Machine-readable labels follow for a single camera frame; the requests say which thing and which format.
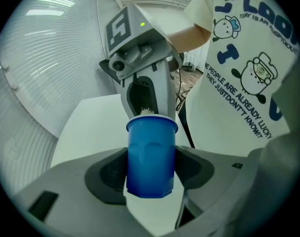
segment person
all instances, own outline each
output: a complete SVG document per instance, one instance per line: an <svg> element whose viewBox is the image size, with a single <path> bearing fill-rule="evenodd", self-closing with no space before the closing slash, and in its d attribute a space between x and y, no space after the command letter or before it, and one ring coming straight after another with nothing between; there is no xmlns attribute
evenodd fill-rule
<svg viewBox="0 0 300 237"><path fill-rule="evenodd" d="M204 74L186 98L194 147L247 156L289 132L272 95L298 61L300 43L280 6L274 0L192 0L184 13L194 26L168 36L178 53L210 43Z"/></svg>

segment black cable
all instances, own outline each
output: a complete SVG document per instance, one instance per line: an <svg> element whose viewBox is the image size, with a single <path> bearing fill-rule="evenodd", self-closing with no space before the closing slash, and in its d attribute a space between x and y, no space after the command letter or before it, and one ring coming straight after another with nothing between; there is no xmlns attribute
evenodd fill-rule
<svg viewBox="0 0 300 237"><path fill-rule="evenodd" d="M184 96L183 94L186 93L186 92L189 92L191 89L192 89L192 87L190 87L189 90L185 90L185 91L181 92L180 95L182 96L183 100L187 97L187 95Z"/></svg>
<svg viewBox="0 0 300 237"><path fill-rule="evenodd" d="M180 86L181 86L181 75L180 75L180 69L178 70L178 73L179 73L179 89L178 89L178 93L177 93L177 95L176 95L176 102L177 102L177 99L179 98Z"/></svg>
<svg viewBox="0 0 300 237"><path fill-rule="evenodd" d="M179 99L179 103L178 103L178 105L176 106L176 110L177 110L177 111L180 111L180 108L181 108L181 106L182 106L182 104L183 104L183 99L181 99L180 96L178 96L178 99Z"/></svg>

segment small black slot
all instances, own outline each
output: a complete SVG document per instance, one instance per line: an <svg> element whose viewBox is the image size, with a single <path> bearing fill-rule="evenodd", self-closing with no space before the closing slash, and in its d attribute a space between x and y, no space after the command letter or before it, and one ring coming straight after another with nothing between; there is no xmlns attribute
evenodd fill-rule
<svg viewBox="0 0 300 237"><path fill-rule="evenodd" d="M133 75L133 83L127 90L127 101L134 116L140 115L142 109L150 109L155 114L159 113L153 82L148 77Z"/></svg>
<svg viewBox="0 0 300 237"><path fill-rule="evenodd" d="M239 162L236 162L235 164L232 165L232 167L241 169L241 168L243 167L243 164L242 164L242 163L239 163Z"/></svg>
<svg viewBox="0 0 300 237"><path fill-rule="evenodd" d="M37 219L44 221L59 195L44 191L29 208L29 212Z"/></svg>
<svg viewBox="0 0 300 237"><path fill-rule="evenodd" d="M157 67L156 67L156 63L152 63L152 69L153 69L153 72L157 71Z"/></svg>
<svg viewBox="0 0 300 237"><path fill-rule="evenodd" d="M191 221L193 219L195 219L194 215L185 206L178 227L185 225L186 223L188 223L189 221Z"/></svg>

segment curved white surface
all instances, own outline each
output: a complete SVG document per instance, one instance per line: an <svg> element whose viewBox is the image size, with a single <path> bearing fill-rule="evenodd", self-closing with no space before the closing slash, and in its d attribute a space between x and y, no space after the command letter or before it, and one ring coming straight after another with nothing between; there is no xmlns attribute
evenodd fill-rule
<svg viewBox="0 0 300 237"><path fill-rule="evenodd" d="M119 94L82 100L61 133L51 167L105 150L127 147L128 121ZM176 144L190 147L178 115L176 123ZM154 236L161 236L174 230L183 191L184 188L175 174L173 192L165 198L138 198L127 193L126 187L124 195L129 211L140 224Z"/></svg>

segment floor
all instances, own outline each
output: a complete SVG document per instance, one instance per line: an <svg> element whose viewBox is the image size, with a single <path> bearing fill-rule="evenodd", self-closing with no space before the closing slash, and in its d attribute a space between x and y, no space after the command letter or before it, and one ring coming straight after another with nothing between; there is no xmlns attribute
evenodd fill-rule
<svg viewBox="0 0 300 237"><path fill-rule="evenodd" d="M187 68L181 68L180 69L180 77L181 77L181 85L180 85L180 92L179 96L183 100L186 98L189 90L196 84L196 82L199 80L199 78L203 75L202 72L199 70L195 70L193 72L186 71ZM179 91L179 73L177 71L172 73L172 77L174 77L175 82L175 89L176 93ZM179 112L181 105L179 104L180 100L177 99L176 102L176 111Z"/></svg>

